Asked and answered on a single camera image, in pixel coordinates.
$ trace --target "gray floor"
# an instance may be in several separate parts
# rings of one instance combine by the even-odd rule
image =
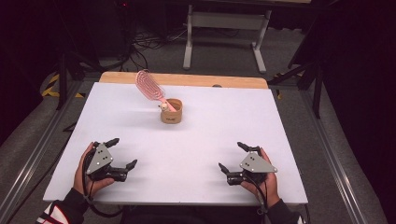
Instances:
[[[229,35],[234,33],[234,31],[222,32],[228,32]],[[182,69],[185,47],[185,40],[182,38],[160,49],[142,51],[148,60],[150,71],[155,73],[264,77],[268,80],[276,73],[289,70],[287,64],[304,35],[299,31],[268,30],[262,46],[262,56],[267,66],[265,75],[258,72],[254,55],[249,46],[249,42],[256,37],[256,33],[240,31],[237,36],[225,37],[225,35],[214,30],[200,30],[194,33],[194,37],[191,69],[189,71]],[[131,62],[128,62],[124,69],[136,70]],[[49,78],[43,83],[43,88],[47,85]],[[89,94],[93,82],[97,79],[94,76],[87,77],[78,91]],[[282,99],[278,100],[276,96],[275,99],[292,152],[302,173],[302,180],[309,201],[308,208],[311,222],[354,223],[354,219],[350,217],[339,186],[334,179],[333,170],[326,160],[325,150],[318,136],[316,125],[310,117],[310,108],[304,104],[303,93],[291,87],[294,82],[295,80],[292,78],[276,87],[280,89]],[[1,146],[0,150],[3,157],[0,157],[0,168],[3,173],[0,177],[0,198],[7,197],[19,171],[31,156],[51,118],[59,114],[59,111],[56,112],[55,110],[57,100],[56,97],[44,97],[41,105],[25,119]],[[49,146],[45,148],[46,152],[30,178],[29,184],[24,189],[21,199],[50,167],[68,136],[68,133],[63,132],[62,129],[78,121],[78,116],[85,101],[86,98],[72,98],[54,135],[49,140]],[[323,89],[321,99],[320,115],[321,120],[318,122],[324,127],[329,143],[342,164],[367,223],[387,223],[380,203],[345,139],[325,89]],[[36,217],[48,206],[48,203],[42,202],[42,197],[49,182],[50,174],[39,184],[11,223],[32,223],[35,221]],[[117,206],[109,205],[100,207],[107,211],[118,209]],[[293,207],[293,209],[297,209],[306,217],[303,206],[299,205]],[[91,211],[85,217],[85,223],[120,222],[120,217],[102,218]]]

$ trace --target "table leg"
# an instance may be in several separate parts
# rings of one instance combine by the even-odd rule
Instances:
[[[60,110],[67,100],[66,56],[64,53],[59,57],[59,74],[59,101],[56,110]]]
[[[186,51],[184,52],[183,68],[188,70],[191,67],[191,54],[192,54],[192,5],[189,5],[189,15],[187,17],[187,43]]]
[[[260,73],[265,73],[267,70],[265,68],[264,61],[262,59],[262,53],[260,52],[260,47],[262,46],[262,40],[264,39],[265,31],[267,30],[268,22],[270,21],[271,10],[265,12],[265,16],[262,18],[262,25],[260,27],[259,37],[256,42],[251,43],[253,48],[254,56],[256,58],[257,66],[259,67]]]

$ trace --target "sleeve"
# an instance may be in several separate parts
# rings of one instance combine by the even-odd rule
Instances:
[[[304,224],[298,212],[291,212],[283,200],[279,200],[268,210],[268,218],[272,224]]]
[[[82,223],[89,205],[84,196],[70,189],[64,200],[55,201],[41,214],[35,223]]]

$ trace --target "human hand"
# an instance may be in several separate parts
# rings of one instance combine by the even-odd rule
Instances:
[[[82,185],[82,181],[83,181],[83,179],[82,179],[82,164],[84,162],[85,156],[88,154],[88,152],[92,148],[93,148],[93,143],[90,143],[90,145],[87,147],[85,152],[82,154],[81,159],[79,160],[78,168],[75,173],[75,181],[74,181],[73,188],[82,195],[84,195],[84,188]],[[106,178],[106,179],[95,181],[95,182],[91,181],[88,176],[86,179],[87,179],[86,190],[88,192],[91,192],[91,197],[93,197],[99,189],[105,188],[105,187],[114,183],[113,178]]]
[[[270,159],[262,148],[260,148],[260,152],[262,154],[262,158],[271,163]],[[277,195],[276,175],[274,173],[268,173],[264,182],[260,184],[260,189],[262,190],[264,195],[267,195],[268,208],[270,208],[272,207],[272,205],[276,204],[280,200],[279,196]],[[241,183],[241,186],[253,193],[256,198],[258,198],[259,192],[253,184],[244,181]]]

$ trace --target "wooden table edge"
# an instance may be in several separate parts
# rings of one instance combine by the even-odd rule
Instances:
[[[104,72],[99,82],[135,84],[136,74],[137,73],[133,72]],[[160,85],[200,87],[213,87],[219,85],[224,88],[268,89],[267,81],[261,77],[151,74]]]

